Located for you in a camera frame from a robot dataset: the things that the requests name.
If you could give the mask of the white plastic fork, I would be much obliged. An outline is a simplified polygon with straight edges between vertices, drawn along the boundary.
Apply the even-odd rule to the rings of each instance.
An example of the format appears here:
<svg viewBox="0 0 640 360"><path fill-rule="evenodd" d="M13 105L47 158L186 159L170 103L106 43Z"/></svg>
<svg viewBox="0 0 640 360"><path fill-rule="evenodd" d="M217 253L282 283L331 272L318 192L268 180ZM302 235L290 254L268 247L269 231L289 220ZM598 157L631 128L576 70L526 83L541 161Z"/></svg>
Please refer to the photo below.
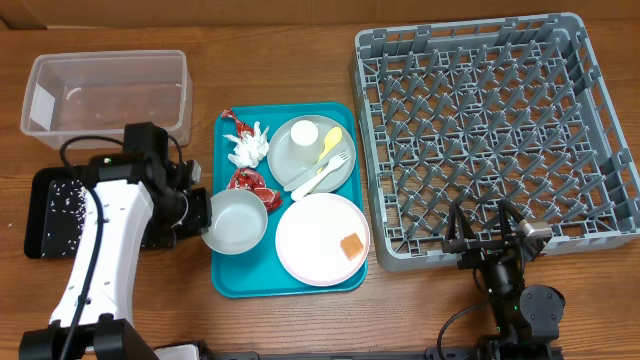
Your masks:
<svg viewBox="0 0 640 360"><path fill-rule="evenodd" d="M325 169L320 173L314 175L311 179L300 185L291 193L291 199L293 201L299 201L308 193L310 193L324 178L326 178L331 172L339 169L343 166L351 156L347 152L342 152L333 156L327 163Z"/></svg>

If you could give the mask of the orange food cube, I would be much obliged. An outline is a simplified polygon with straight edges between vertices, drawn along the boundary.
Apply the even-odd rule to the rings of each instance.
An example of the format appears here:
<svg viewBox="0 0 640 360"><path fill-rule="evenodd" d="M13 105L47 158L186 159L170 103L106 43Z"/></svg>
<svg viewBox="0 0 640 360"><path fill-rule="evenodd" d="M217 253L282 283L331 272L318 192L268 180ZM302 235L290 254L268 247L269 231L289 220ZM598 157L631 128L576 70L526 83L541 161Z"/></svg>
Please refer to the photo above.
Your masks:
<svg viewBox="0 0 640 360"><path fill-rule="evenodd" d="M340 241L340 246L349 261L356 259L364 251L363 242L357 233L352 233L343 238Z"/></svg>

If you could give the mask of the white plastic cup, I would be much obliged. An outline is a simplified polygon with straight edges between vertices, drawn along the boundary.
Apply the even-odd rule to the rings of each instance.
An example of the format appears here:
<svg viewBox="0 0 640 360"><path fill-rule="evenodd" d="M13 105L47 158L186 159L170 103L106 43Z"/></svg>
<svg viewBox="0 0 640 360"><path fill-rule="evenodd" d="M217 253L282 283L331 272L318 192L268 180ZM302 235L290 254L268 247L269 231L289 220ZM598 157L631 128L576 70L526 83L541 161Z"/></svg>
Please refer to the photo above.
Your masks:
<svg viewBox="0 0 640 360"><path fill-rule="evenodd" d="M290 149L294 157L306 163L315 162L319 155L319 130L310 120L298 120L291 127Z"/></svg>

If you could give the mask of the grey plastic dishwasher rack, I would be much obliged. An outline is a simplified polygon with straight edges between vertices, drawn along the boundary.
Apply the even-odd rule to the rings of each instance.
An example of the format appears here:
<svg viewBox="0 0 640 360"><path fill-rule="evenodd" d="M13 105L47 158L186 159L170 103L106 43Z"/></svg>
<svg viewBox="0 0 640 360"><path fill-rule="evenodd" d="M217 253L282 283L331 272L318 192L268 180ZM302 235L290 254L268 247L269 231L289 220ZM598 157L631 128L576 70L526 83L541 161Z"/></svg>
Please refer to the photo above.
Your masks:
<svg viewBox="0 0 640 360"><path fill-rule="evenodd" d="M510 201L551 225L548 255L638 237L639 174L578 15L364 30L353 89L384 269L453 265L452 204L493 240Z"/></svg>

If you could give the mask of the grey round plate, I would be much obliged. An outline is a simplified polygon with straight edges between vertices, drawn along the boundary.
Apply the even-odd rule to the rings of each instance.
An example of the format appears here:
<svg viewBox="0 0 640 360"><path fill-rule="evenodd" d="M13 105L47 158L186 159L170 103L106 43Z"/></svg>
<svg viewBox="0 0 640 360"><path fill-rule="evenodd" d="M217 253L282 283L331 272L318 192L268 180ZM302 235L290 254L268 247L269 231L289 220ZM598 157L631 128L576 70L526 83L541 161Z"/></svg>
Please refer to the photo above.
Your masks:
<svg viewBox="0 0 640 360"><path fill-rule="evenodd" d="M299 121L309 121L317 129L315 142L309 146L300 146L293 140L291 130ZM346 151L351 158L339 169L331 172L315 189L314 193L333 192L350 177L357 153L354 141L343 125L321 115L303 115L285 122L278 128L269 142L267 163L271 174L280 185L288 185L318 161L324 150L324 139L332 128L342 131L341 142L333 148L336 154Z"/></svg>

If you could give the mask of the white napkin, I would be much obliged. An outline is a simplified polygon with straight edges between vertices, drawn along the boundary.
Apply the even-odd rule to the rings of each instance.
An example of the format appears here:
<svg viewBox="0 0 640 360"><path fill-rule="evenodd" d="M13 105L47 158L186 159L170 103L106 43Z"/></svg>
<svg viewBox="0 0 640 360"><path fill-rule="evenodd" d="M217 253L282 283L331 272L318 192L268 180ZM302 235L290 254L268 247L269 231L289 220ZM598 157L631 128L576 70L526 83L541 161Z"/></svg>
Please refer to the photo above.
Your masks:
<svg viewBox="0 0 640 360"><path fill-rule="evenodd" d="M226 134L225 138L235 143L234 153L228 155L228 159L237 168L256 168L269 151L267 134L269 127L264 131L260 129L260 123L256 121L253 126L254 133L243 132L238 137Z"/></svg>

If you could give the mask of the grey plastic knife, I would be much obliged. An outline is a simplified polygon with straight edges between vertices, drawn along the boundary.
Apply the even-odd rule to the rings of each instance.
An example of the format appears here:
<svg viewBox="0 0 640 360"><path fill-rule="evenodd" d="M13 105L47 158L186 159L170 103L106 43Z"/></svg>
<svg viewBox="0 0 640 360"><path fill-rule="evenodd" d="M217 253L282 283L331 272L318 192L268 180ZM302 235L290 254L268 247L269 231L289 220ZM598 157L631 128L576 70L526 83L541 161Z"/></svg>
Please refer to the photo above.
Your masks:
<svg viewBox="0 0 640 360"><path fill-rule="evenodd" d="M351 157L353 151L346 145L339 145L336 149L331 150L324 158L322 158L318 164L312 165L310 169L306 170L302 175L293 180L291 183L284 186L285 192L291 192L306 181L311 179L317 172L329 163L329 161L336 156Z"/></svg>

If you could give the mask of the grey bowl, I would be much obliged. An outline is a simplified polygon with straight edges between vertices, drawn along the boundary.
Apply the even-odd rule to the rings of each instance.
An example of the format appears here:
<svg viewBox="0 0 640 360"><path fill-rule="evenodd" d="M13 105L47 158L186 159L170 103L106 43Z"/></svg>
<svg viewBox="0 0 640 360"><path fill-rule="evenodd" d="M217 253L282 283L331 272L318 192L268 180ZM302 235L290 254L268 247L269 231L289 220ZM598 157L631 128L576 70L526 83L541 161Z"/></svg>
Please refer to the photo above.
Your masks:
<svg viewBox="0 0 640 360"><path fill-rule="evenodd" d="M211 226L202 238L218 253L238 255L261 241L267 225L268 213L257 195L228 189L211 197Z"/></svg>

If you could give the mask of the clear plastic bin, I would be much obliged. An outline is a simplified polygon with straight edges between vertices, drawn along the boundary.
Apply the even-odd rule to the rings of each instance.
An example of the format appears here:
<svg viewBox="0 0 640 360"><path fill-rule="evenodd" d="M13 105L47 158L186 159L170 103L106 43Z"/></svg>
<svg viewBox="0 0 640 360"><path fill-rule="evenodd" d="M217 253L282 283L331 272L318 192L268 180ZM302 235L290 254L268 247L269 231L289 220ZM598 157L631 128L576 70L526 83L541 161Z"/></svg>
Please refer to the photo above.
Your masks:
<svg viewBox="0 0 640 360"><path fill-rule="evenodd" d="M33 63L20 128L57 150L81 135L121 140L127 124L152 122L185 146L192 92L180 50L45 54Z"/></svg>

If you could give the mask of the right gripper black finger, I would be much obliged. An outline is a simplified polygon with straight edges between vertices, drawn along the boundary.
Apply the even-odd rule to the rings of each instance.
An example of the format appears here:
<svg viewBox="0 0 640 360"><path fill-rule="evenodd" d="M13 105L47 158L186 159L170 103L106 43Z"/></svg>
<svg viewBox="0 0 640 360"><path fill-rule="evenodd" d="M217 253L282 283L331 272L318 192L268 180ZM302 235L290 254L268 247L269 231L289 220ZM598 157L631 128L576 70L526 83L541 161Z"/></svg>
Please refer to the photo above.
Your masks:
<svg viewBox="0 0 640 360"><path fill-rule="evenodd" d="M524 220L524 216L510 201L505 199L498 202L498 218L502 239L508 239L512 234L510 220L514 220L516 225Z"/></svg>
<svg viewBox="0 0 640 360"><path fill-rule="evenodd" d="M465 216L462 208L456 202L454 202L449 209L446 239L450 242L476 240L476 233L472 229L471 224Z"/></svg>

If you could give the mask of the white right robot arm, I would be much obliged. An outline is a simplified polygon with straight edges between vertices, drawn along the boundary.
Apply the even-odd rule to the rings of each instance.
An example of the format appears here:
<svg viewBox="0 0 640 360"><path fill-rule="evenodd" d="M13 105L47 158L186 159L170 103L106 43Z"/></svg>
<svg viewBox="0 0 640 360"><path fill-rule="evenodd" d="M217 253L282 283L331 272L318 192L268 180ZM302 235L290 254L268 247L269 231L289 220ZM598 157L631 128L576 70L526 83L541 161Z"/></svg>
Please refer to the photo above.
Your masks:
<svg viewBox="0 0 640 360"><path fill-rule="evenodd" d="M562 360L562 349L552 342L559 337L559 324L566 305L557 289L526 285L525 268L551 239L551 226L543 220L524 217L507 201L498 202L500 238L481 241L459 204L450 206L445 252L458 254L457 267L470 269L474 282L487 300L451 316L439 331L439 359L530 359ZM496 323L495 335L483 335L473 347L445 348L444 334L458 318L489 306Z"/></svg>

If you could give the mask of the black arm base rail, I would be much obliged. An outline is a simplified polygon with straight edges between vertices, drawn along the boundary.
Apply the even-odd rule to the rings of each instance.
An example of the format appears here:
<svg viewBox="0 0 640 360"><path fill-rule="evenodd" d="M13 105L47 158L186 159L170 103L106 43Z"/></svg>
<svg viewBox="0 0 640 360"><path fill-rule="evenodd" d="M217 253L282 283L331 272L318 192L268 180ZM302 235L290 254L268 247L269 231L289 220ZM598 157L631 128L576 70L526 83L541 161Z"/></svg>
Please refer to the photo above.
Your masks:
<svg viewBox="0 0 640 360"><path fill-rule="evenodd" d="M213 352L204 348L201 359L211 360L471 360L491 359L488 355L477 355L474 347L443 348L441 358L436 348L409 352L346 352L346 353L299 353L258 354L256 352Z"/></svg>

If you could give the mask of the pink round plate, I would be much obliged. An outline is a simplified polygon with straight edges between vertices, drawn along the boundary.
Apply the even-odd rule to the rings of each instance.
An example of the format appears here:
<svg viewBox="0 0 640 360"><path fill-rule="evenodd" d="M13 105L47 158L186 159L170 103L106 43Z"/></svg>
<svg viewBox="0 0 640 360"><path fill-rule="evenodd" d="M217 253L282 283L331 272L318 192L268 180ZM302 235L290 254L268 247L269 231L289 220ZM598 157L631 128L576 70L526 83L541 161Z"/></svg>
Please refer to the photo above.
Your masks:
<svg viewBox="0 0 640 360"><path fill-rule="evenodd" d="M340 241L357 233L364 251L349 261ZM344 282L363 265L370 248L369 224L358 206L332 193L308 195L282 215L275 247L284 269L311 286L329 287Z"/></svg>

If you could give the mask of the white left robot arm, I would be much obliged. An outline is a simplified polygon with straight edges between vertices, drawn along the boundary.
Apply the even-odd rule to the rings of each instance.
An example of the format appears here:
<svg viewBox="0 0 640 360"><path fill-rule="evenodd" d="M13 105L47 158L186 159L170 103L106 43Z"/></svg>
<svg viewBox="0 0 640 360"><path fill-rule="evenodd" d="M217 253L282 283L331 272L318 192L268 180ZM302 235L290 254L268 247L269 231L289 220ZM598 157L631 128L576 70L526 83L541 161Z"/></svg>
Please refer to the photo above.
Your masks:
<svg viewBox="0 0 640 360"><path fill-rule="evenodd" d="M96 155L83 168L64 165L86 191L79 248L48 326L23 334L20 358L80 359L88 351L113 360L211 358L203 341L154 349L132 324L141 249L202 235L211 224L198 163L169 159L176 142L151 122L129 124L120 152Z"/></svg>

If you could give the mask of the small red candy wrapper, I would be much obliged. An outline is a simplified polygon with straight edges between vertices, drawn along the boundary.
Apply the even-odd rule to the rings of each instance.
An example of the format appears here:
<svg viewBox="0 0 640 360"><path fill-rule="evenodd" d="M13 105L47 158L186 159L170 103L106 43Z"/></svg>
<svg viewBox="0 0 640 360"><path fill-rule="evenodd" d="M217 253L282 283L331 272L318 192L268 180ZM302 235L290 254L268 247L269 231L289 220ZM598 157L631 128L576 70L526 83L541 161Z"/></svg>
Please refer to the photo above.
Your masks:
<svg viewBox="0 0 640 360"><path fill-rule="evenodd" d="M231 108L224 109L221 113L223 119L231 119L234 122L236 133L238 136L254 135L254 129L248 124L241 121Z"/></svg>

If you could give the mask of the red snack wrapper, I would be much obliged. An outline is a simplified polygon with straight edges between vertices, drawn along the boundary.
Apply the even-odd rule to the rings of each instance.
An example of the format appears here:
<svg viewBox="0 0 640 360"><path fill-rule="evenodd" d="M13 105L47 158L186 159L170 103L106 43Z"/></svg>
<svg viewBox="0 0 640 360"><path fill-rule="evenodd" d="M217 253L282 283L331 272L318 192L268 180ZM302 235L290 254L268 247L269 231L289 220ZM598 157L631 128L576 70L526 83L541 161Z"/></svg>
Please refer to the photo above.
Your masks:
<svg viewBox="0 0 640 360"><path fill-rule="evenodd" d="M252 192L262 201L268 213L277 210L283 203L280 192L268 188L263 176L251 168L238 168L231 177L227 189Z"/></svg>

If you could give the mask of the yellow plastic spoon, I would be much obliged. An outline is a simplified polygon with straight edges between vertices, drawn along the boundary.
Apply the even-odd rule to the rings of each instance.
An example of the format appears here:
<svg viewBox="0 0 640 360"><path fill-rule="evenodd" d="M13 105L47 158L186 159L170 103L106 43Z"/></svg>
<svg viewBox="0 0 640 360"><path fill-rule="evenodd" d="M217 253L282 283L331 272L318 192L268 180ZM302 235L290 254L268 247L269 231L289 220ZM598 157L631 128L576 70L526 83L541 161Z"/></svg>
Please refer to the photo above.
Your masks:
<svg viewBox="0 0 640 360"><path fill-rule="evenodd" d="M342 140L343 132L340 127L331 128L324 138L324 148L319 155L317 162L320 162L327 154Z"/></svg>

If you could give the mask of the teal serving tray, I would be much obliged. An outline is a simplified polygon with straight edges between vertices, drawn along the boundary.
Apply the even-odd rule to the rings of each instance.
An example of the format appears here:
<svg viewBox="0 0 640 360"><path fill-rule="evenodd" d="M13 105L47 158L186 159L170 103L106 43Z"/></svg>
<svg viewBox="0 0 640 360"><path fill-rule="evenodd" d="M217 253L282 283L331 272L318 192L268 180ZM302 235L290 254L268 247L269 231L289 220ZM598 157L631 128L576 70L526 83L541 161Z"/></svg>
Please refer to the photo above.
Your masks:
<svg viewBox="0 0 640 360"><path fill-rule="evenodd" d="M349 162L330 174L317 187L319 192L331 192L363 208L363 193L359 174L355 120L351 111L337 102L302 103L235 107L238 118L252 125L259 122L268 128L270 149L284 156L290 127L300 116L310 116L324 136L333 127L341 127L343 142L351 158ZM263 176L266 185L279 192L282 205L269 214L265 235L256 247L240 255L212 253L212 283L216 290L228 298L254 298L285 295L302 295L352 291L359 287L368 272L368 264L358 266L356 272L341 283L328 287L307 285L292 277L281 264L276 251L276 229L279 220L293 204L290 194L283 187L306 171L298 169L272 170L263 159L256 171Z"/></svg>

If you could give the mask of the black tray with rice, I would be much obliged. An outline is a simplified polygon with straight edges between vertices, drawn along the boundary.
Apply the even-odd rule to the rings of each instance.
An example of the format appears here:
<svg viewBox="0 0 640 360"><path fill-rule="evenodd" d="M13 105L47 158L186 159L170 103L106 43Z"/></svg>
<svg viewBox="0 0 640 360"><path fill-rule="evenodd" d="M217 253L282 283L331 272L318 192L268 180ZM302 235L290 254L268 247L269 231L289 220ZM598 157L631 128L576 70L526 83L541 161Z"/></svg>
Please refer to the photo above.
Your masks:
<svg viewBox="0 0 640 360"><path fill-rule="evenodd" d="M120 176L115 170L100 170L104 175L102 183L124 180L139 182L136 176ZM33 177L24 253L32 259L73 258L79 249L85 222L85 190L66 167L50 167L39 170ZM101 246L116 244L116 228L108 228L104 210L105 225ZM141 249L173 248L178 239L168 239L161 223L149 220L143 224Z"/></svg>

